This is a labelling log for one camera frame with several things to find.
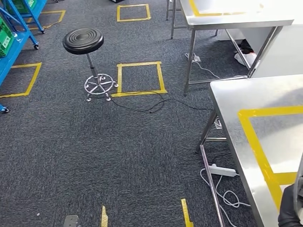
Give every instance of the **round stool seat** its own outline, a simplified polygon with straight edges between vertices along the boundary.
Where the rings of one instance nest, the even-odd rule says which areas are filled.
[[[63,47],[73,54],[87,54],[99,49],[104,42],[104,36],[96,28],[82,28],[66,34]]]

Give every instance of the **metal bracket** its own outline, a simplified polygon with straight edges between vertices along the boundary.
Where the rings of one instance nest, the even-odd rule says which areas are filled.
[[[68,215],[66,217],[63,227],[77,227],[78,219],[77,215]]]
[[[214,124],[216,127],[216,129],[222,129],[222,125],[221,124],[221,121],[218,117],[216,117]]]

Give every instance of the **floor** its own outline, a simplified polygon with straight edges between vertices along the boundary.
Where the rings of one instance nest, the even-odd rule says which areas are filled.
[[[211,192],[199,176],[202,157],[194,152],[212,108],[209,86],[192,86],[183,96],[190,33],[178,29],[170,40],[165,0],[119,4],[147,3],[150,20],[117,22],[117,4],[109,0],[48,1],[44,11],[66,10],[62,22],[44,35],[33,30],[40,49],[28,42],[15,63],[42,62],[32,90],[28,96],[0,99],[10,108],[0,114],[1,227],[63,227],[65,216],[72,214],[79,217],[81,227],[98,227],[102,206],[109,227],[184,227],[181,199],[186,199],[194,226],[218,226]],[[122,8],[120,17],[146,17],[144,10]],[[59,17],[43,14],[40,21],[48,25]],[[184,23],[181,13],[176,22]],[[173,100],[155,113],[125,109],[104,98],[85,102],[84,82],[91,75],[88,60],[62,46],[65,34],[81,27],[104,34],[104,44],[92,53],[99,71],[117,79],[119,63],[160,61],[167,90],[162,98],[205,110]],[[233,52],[231,42],[218,41],[215,31],[198,32],[195,48],[203,67],[218,76],[247,73]],[[24,92],[35,69],[11,69],[0,95]],[[197,65],[192,74],[212,78]],[[156,65],[123,67],[122,86],[124,92],[159,89]],[[156,94],[113,99],[140,110],[161,101]],[[206,152],[211,163],[235,168],[226,143],[209,143]],[[218,155],[224,156],[214,159]],[[224,177],[218,191],[226,190],[248,202],[239,177]],[[236,226],[256,226],[250,208],[223,207]]]

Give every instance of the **black glove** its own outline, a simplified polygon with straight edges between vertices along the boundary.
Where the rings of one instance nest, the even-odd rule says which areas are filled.
[[[282,196],[280,214],[277,218],[280,227],[301,227],[300,220],[294,210],[293,203],[294,185],[290,185],[284,189]]]

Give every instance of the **blue metal rack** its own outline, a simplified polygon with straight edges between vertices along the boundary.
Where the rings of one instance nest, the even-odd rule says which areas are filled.
[[[46,4],[46,1],[47,0],[40,0],[37,2],[32,10],[30,10],[30,7],[28,5],[27,1],[23,0],[24,4],[29,9],[29,13],[23,16],[17,11],[17,9],[14,5],[11,0],[5,0],[3,8],[0,6],[0,12],[5,18],[7,18],[7,21],[11,25],[11,27],[14,29],[14,40],[11,49],[8,51],[7,56],[0,58],[0,86],[9,72],[11,66],[14,63],[17,57],[20,54],[20,52],[21,52],[22,48],[29,37],[31,39],[35,49],[39,49],[39,43],[27,27],[26,23],[23,20],[23,17],[29,17],[30,15],[30,17],[32,17],[35,22],[38,21],[38,17]],[[8,4],[10,6],[10,8],[14,12],[14,15],[11,15],[5,10],[6,4]],[[24,31],[16,30],[16,28],[11,22],[11,20],[17,22],[17,24],[22,26]],[[8,112],[8,109],[0,104],[0,112],[1,111],[7,113]]]

